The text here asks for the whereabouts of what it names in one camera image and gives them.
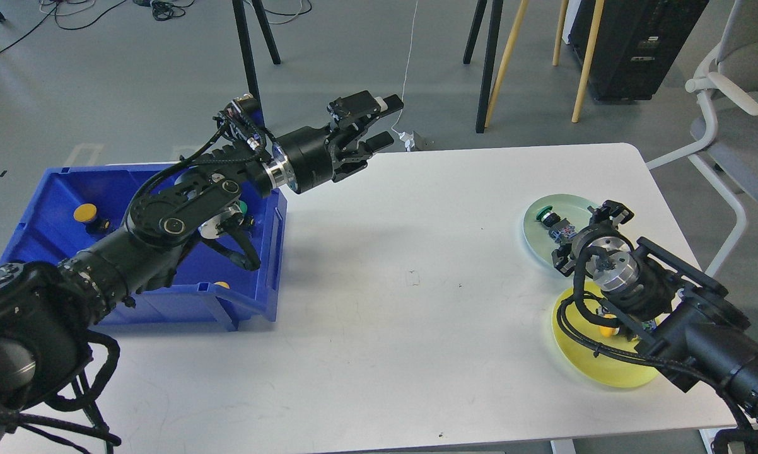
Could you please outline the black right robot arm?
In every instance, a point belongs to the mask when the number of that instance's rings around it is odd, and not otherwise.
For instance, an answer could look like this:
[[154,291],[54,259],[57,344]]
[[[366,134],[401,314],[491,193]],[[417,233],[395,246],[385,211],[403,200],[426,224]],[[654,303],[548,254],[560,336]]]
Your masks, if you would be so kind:
[[573,280],[558,327],[593,356],[655,368],[679,390],[710,386],[737,423],[716,433],[713,452],[741,442],[757,453],[758,343],[746,334],[749,319],[718,281],[643,236],[632,243],[621,235],[619,224],[633,216],[607,199],[577,230],[551,206],[538,212],[557,243],[553,267]]

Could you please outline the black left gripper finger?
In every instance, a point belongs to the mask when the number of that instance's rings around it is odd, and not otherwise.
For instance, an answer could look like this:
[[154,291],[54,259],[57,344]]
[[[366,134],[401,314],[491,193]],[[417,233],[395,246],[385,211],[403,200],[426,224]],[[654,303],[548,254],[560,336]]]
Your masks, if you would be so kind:
[[376,153],[391,146],[394,136],[389,132],[379,133],[366,141],[356,141],[354,146],[347,147],[348,158],[372,158]]
[[330,102],[327,111],[331,121],[327,126],[329,134],[334,133],[364,133],[374,122],[399,112],[404,103],[399,95],[390,95],[382,98],[373,96],[368,91],[336,98]]

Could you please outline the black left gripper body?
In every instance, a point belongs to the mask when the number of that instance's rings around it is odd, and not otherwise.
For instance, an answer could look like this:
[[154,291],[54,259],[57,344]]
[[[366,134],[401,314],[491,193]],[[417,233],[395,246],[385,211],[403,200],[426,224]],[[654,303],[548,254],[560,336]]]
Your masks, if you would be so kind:
[[301,127],[276,138],[273,156],[282,163],[287,185],[302,194],[331,181],[339,183],[367,167],[370,146],[359,134],[327,127]]

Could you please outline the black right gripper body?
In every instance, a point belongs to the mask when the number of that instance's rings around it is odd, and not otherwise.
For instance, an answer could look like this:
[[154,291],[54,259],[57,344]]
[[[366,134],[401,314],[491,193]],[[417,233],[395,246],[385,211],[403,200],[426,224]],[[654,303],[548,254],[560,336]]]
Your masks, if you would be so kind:
[[576,261],[581,251],[592,245],[608,251],[633,251],[632,242],[621,235],[619,230],[613,230],[603,225],[587,225],[569,244],[558,245],[551,253],[552,266],[561,275],[569,277],[574,271]]

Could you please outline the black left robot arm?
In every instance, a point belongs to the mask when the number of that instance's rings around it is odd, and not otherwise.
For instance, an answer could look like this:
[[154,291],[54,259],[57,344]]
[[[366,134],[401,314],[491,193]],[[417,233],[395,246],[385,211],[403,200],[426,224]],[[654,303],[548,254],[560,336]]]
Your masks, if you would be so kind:
[[268,196],[283,185],[301,194],[367,167],[393,144],[390,133],[365,138],[385,116],[402,111],[399,95],[367,90],[337,98],[322,127],[275,137],[250,94],[215,116],[216,132],[189,157],[155,173],[129,201],[119,227],[59,264],[0,265],[0,441],[18,428],[60,445],[47,428],[120,445],[96,407],[117,367],[120,347],[91,325],[134,293],[169,287],[198,243],[246,271],[261,266],[245,232],[244,189]]

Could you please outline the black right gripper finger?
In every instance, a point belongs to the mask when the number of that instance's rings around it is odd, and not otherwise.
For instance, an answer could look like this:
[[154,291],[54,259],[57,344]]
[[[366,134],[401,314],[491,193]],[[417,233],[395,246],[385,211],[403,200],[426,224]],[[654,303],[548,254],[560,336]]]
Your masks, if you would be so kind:
[[603,225],[613,230],[618,230],[619,225],[630,222],[634,213],[626,205],[617,201],[604,201],[598,207],[590,205],[589,227]]

